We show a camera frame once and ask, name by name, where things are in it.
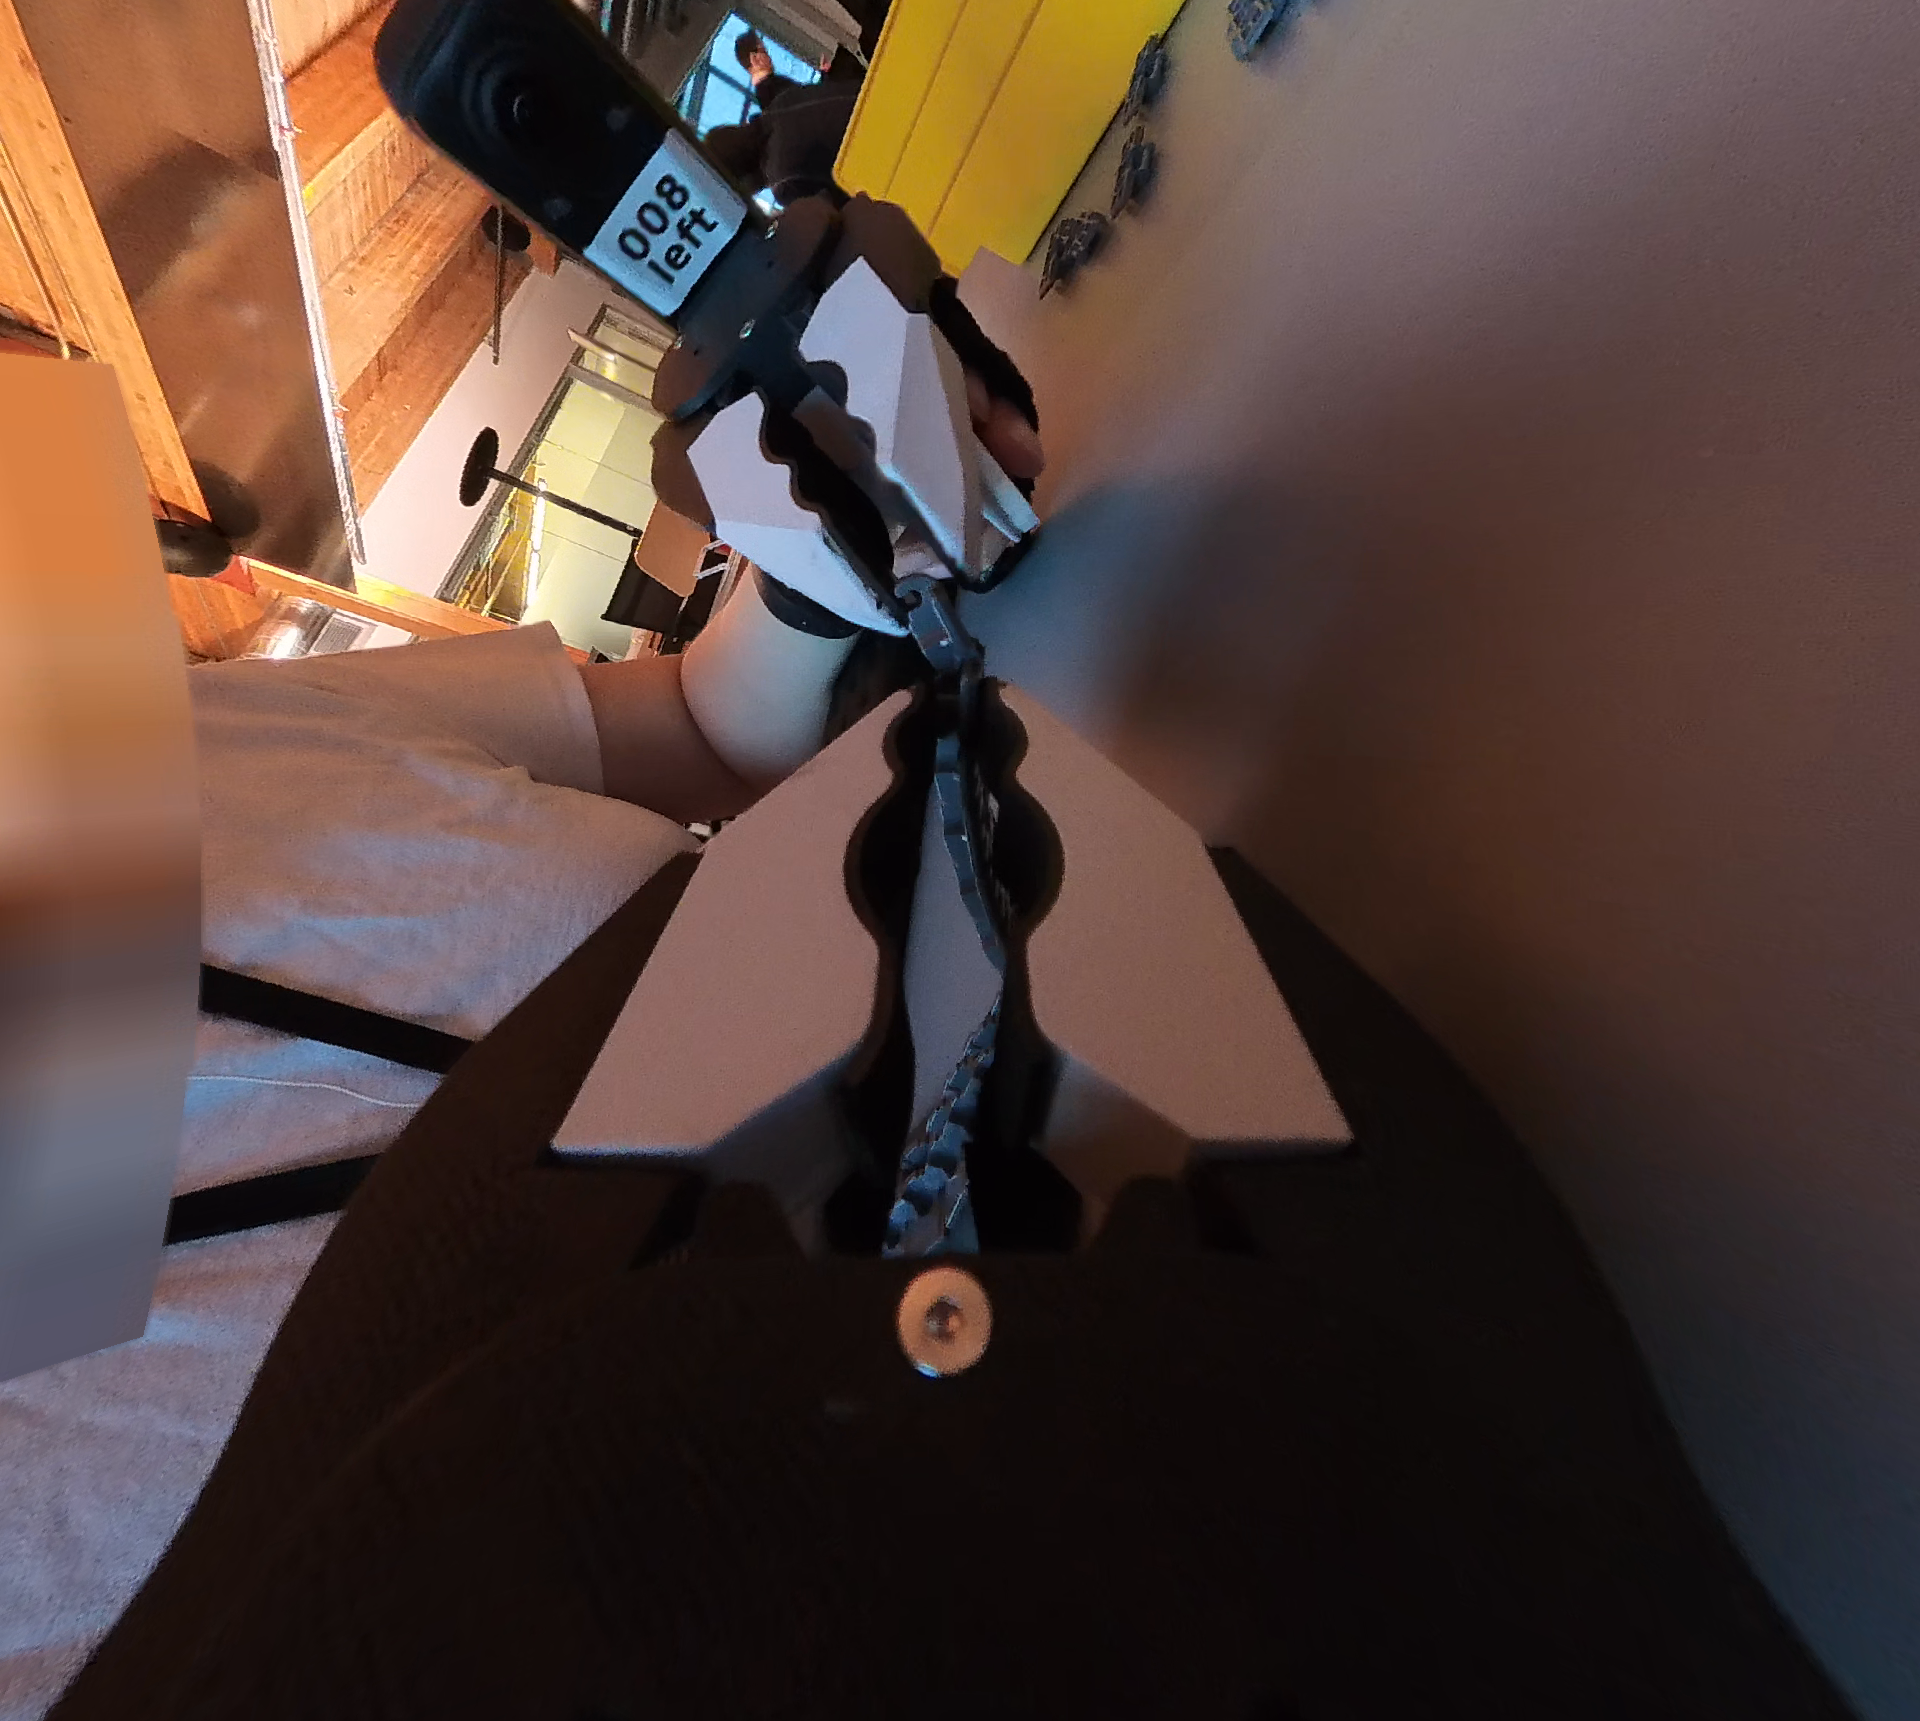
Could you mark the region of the small bright window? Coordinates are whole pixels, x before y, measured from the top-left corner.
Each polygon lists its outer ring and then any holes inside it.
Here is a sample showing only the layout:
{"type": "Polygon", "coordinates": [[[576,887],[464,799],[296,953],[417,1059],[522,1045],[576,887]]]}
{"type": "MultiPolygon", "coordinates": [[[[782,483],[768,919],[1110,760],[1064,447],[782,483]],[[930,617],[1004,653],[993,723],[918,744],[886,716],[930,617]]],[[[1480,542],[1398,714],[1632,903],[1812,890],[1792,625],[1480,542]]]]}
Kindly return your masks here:
{"type": "Polygon", "coordinates": [[[818,84],[816,61],[769,37],[744,14],[731,11],[686,72],[678,111],[693,132],[708,136],[719,126],[744,126],[758,152],[755,202],[768,211],[779,206],[771,172],[769,106],[782,93],[818,84]]]}

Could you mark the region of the scattered loose track links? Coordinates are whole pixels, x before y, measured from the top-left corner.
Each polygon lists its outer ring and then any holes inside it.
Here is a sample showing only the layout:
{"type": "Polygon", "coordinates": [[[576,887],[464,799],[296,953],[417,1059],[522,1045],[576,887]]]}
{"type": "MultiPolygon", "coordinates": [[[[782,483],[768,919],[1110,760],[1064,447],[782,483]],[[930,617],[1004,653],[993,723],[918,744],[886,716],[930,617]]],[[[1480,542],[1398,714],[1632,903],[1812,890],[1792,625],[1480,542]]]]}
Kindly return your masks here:
{"type": "MultiPolygon", "coordinates": [[[[1299,0],[1228,0],[1225,40],[1238,61],[1252,61],[1266,40],[1284,24],[1299,0]]],[[[1150,33],[1135,54],[1126,95],[1115,120],[1119,142],[1110,204],[1064,214],[1047,232],[1038,293],[1044,297],[1068,285],[1110,237],[1117,217],[1135,208],[1153,188],[1159,172],[1159,144],[1150,136],[1147,120],[1165,91],[1171,54],[1164,31],[1150,33]]]]}

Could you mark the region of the single grey track link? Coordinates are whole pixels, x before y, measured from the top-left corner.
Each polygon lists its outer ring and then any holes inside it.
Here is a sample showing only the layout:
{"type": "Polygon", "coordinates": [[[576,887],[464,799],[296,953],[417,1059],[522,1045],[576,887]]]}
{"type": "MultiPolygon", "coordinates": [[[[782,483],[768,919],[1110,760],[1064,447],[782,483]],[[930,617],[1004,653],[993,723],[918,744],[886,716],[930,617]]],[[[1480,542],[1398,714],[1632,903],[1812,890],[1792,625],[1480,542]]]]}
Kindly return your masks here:
{"type": "Polygon", "coordinates": [[[930,571],[909,573],[895,584],[908,635],[927,673],[954,688],[971,685],[985,675],[981,643],[961,617],[957,584],[930,571]]]}

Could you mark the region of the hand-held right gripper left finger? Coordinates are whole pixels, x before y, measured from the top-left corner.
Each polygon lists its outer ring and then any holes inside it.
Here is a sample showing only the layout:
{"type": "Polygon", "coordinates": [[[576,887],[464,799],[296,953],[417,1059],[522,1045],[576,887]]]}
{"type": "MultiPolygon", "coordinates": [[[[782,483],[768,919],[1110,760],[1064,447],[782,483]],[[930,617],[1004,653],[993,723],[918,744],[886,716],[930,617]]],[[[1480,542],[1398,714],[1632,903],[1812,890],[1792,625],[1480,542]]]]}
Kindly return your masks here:
{"type": "Polygon", "coordinates": [[[895,1176],[915,1057],[904,914],[857,887],[902,786],[891,694],[710,839],[551,1137],[566,1163],[769,1193],[823,1254],[895,1176]]]}

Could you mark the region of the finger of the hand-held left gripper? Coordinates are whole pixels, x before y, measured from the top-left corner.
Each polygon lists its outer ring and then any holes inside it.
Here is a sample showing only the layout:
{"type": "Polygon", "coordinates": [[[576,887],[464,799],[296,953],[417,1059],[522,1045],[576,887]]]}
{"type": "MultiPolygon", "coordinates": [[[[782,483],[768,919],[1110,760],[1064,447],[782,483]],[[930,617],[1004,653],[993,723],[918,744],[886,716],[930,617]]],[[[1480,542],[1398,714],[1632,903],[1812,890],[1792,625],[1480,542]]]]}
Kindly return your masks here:
{"type": "Polygon", "coordinates": [[[686,447],[715,536],[758,571],[808,604],[823,606],[839,622],[906,635],[908,625],[887,615],[850,560],[829,544],[825,521],[802,505],[791,489],[791,470],[765,451],[765,414],[762,396],[744,394],[713,412],[686,447]]]}
{"type": "Polygon", "coordinates": [[[821,293],[798,342],[844,373],[845,410],[872,431],[875,472],[950,571],[985,571],[981,447],[964,368],[932,317],[902,303],[864,259],[821,293]]]}

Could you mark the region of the silver duct with grille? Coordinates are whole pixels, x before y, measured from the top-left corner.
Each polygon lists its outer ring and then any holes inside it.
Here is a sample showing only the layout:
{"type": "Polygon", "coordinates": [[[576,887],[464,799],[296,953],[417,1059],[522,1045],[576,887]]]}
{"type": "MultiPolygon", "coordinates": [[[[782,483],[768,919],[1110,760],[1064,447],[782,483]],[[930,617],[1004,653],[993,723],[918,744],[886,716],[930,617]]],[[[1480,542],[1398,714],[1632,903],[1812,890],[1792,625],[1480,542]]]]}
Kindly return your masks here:
{"type": "Polygon", "coordinates": [[[312,598],[277,596],[266,606],[245,658],[304,658],[353,651],[367,643],[376,622],[335,604],[312,598]]]}

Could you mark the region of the black ceiling pole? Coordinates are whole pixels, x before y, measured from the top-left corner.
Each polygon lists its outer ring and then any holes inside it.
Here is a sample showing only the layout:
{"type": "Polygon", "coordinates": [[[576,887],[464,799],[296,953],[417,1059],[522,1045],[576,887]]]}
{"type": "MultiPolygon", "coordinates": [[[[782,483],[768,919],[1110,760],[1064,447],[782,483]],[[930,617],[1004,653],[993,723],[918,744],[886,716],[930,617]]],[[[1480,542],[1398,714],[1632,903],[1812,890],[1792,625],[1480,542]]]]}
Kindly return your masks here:
{"type": "Polygon", "coordinates": [[[545,501],[553,508],[564,508],[572,513],[587,517],[599,525],[605,525],[617,534],[624,534],[627,540],[635,542],[641,536],[641,527],[634,521],[627,521],[620,515],[611,515],[599,508],[589,508],[577,499],[566,497],[564,493],[551,491],[524,476],[511,474],[498,466],[500,458],[500,435],[487,425],[481,427],[462,463],[462,474],[457,482],[457,499],[464,508],[475,508],[486,495],[491,483],[503,486],[511,491],[525,493],[533,501],[545,501]]]}

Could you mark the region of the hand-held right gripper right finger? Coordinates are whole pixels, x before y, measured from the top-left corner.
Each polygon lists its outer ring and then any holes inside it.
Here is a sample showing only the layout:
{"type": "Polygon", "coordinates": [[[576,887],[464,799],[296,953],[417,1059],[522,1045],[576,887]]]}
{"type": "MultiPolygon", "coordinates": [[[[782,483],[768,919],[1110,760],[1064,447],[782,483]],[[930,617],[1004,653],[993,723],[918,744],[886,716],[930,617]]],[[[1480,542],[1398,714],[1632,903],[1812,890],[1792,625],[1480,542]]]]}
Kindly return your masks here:
{"type": "Polygon", "coordinates": [[[1134,1180],[1352,1131],[1194,828],[1024,689],[985,685],[1006,971],[985,1246],[1069,1250],[1134,1180]]]}

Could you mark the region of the person's left forearm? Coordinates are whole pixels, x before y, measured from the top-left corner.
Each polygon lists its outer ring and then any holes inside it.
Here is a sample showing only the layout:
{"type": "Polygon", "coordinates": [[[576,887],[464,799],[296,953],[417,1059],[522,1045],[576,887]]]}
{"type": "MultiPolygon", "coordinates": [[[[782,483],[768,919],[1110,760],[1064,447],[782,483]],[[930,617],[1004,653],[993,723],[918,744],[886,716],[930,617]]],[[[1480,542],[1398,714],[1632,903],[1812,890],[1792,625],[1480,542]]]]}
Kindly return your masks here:
{"type": "Polygon", "coordinates": [[[602,790],[678,823],[744,811],[760,787],[708,742],[684,694],[684,653],[577,665],[596,730],[602,790]]]}

